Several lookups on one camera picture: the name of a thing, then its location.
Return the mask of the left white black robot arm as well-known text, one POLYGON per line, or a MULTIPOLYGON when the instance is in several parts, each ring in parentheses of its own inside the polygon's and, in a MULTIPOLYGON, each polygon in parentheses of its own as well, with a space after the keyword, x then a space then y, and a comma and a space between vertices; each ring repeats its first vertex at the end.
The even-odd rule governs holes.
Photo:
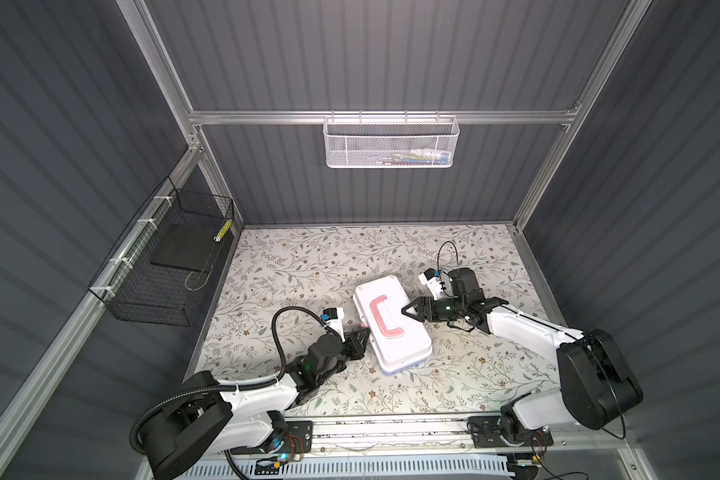
POLYGON ((234 474, 244 478, 233 459, 236 453, 262 453, 263 467, 274 470, 309 451, 311 422, 289 422, 285 412, 307 403, 349 362, 362 359, 371 331, 366 326, 344 331, 340 308, 327 308, 320 315, 303 307, 296 310, 316 320, 324 332, 292 361, 276 340, 277 374, 235 382, 200 371, 135 420, 129 443, 147 458, 154 478, 175 479, 207 453, 222 453, 234 474))

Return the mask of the white blue tool box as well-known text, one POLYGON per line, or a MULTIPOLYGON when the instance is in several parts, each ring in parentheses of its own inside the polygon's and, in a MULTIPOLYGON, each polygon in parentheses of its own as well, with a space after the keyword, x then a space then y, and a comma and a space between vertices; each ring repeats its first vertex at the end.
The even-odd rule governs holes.
POLYGON ((362 325, 371 331, 370 344, 385 375, 423 364, 434 355, 424 325, 402 313, 410 299, 397 276, 357 286, 353 302, 362 325))

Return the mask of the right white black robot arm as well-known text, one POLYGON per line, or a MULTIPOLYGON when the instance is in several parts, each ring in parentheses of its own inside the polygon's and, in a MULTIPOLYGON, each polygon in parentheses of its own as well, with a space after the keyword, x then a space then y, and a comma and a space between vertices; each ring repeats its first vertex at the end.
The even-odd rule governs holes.
POLYGON ((558 425, 603 430, 643 401, 638 379, 609 333, 555 325, 487 297, 467 267, 429 268, 419 280, 430 293, 402 307, 402 315, 451 328, 464 321, 469 330, 512 341, 556 367, 558 389, 528 392, 501 408, 496 428, 506 445, 539 441, 546 428, 558 425))

